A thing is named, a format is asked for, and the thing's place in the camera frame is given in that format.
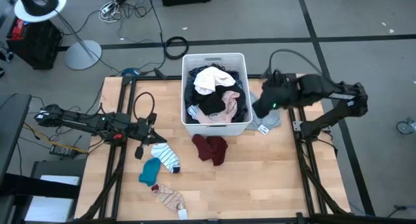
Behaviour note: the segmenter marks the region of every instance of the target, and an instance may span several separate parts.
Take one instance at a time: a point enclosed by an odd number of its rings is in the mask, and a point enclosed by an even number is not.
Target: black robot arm
[[[130,116],[124,113],[88,115],[63,110],[58,105],[48,105],[34,118],[43,127],[69,127],[89,132],[93,136],[101,136],[110,143],[131,138],[149,145],[166,143],[166,140],[153,129],[156,117],[155,113],[151,113],[146,119],[139,118],[136,123],[131,123]]]
[[[331,127],[345,117],[361,117],[367,113],[368,96],[360,84],[334,83],[321,75],[304,75],[289,80],[286,74],[275,71],[262,85],[260,99],[253,103],[259,118],[277,108],[312,105],[323,98],[338,99],[337,106],[314,121],[299,123],[303,139],[314,140],[322,129]]]

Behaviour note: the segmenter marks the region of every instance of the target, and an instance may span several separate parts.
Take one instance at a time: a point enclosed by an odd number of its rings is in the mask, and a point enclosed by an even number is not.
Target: gray cloth
[[[252,104],[257,100],[258,98],[254,95],[254,93],[250,92],[250,101],[252,102]],[[252,106],[251,108],[253,112],[253,121],[251,121],[248,124],[246,130],[257,131],[257,129],[262,124],[265,127],[267,127],[269,130],[274,127],[280,126],[280,111],[279,110],[271,110],[266,117],[259,119],[257,115],[255,114]]]

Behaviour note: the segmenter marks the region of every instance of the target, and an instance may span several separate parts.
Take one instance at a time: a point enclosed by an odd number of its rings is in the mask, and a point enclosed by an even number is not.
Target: teal sock
[[[148,186],[156,183],[156,176],[161,168],[161,161],[158,158],[148,160],[143,166],[143,173],[138,176],[139,182],[144,182]]]

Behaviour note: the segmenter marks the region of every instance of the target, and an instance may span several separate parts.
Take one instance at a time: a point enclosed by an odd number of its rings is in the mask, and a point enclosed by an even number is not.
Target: floor
[[[90,12],[109,1],[68,0],[62,15],[77,30]],[[374,212],[377,216],[386,216],[393,211],[393,205],[416,205],[416,177],[412,173],[416,167],[416,134],[404,136],[395,129],[396,122],[414,116],[416,105],[412,95],[416,88],[416,21],[412,20],[415,0],[304,0],[305,5],[300,2],[212,0],[164,7],[160,0],[154,0],[154,6],[164,38],[183,36],[192,41],[188,53],[243,53],[248,73],[260,74],[271,52],[294,49],[319,64],[324,72],[327,68],[334,81],[361,82],[369,95],[369,112],[362,118],[346,119],[346,124]],[[143,5],[150,8],[148,0]],[[12,7],[5,0],[0,0],[0,13],[5,15],[0,17],[0,41],[3,42],[14,17]],[[56,19],[53,22],[63,28]],[[100,22],[95,14],[78,35],[103,45],[102,60],[116,69],[138,68],[163,59],[161,48],[140,48],[132,44],[131,48],[123,49],[125,44],[143,39],[160,40],[152,12],[140,19],[124,20],[118,36],[120,23]],[[66,36],[62,45],[69,46],[74,41]],[[174,54],[182,49],[173,47],[169,51]],[[0,61],[0,67],[6,71],[0,79],[0,94],[31,93],[41,97],[45,104],[56,103],[62,108],[77,105],[82,111],[87,110],[103,78],[116,71],[102,63],[84,71],[70,70],[64,57],[64,51],[59,53],[55,67],[47,71],[35,71],[18,57],[10,64]],[[276,56],[273,67],[283,72],[314,72],[292,55]],[[167,60],[162,71],[180,75],[181,60]],[[330,101],[323,104],[326,111],[333,108]],[[33,99],[29,111],[36,112],[41,106],[39,100]],[[27,123],[35,126],[33,114],[27,116]],[[54,129],[36,128],[48,135],[54,133]],[[77,146],[86,148],[89,136],[81,132],[71,131],[62,135],[60,141],[73,144],[80,135],[83,137]],[[348,200],[350,205],[363,211],[361,198],[365,199],[365,194],[360,198],[356,182],[359,176],[354,176],[346,150],[351,152],[347,134],[335,126],[333,135]],[[21,136],[34,139],[26,130]],[[34,161],[59,160],[32,143],[23,140],[19,143],[25,175],[29,175]],[[18,168],[16,151],[9,172],[18,173]],[[352,211],[360,214],[354,207]],[[416,219],[416,209],[399,211],[393,217]]]

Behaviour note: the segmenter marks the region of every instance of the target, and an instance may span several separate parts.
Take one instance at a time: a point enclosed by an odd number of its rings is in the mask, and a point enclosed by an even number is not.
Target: table leg
[[[101,46],[92,40],[81,40],[68,22],[58,14],[58,18],[71,32],[77,43],[70,46],[66,51],[65,62],[69,68],[72,69],[86,69],[94,65],[101,57]]]

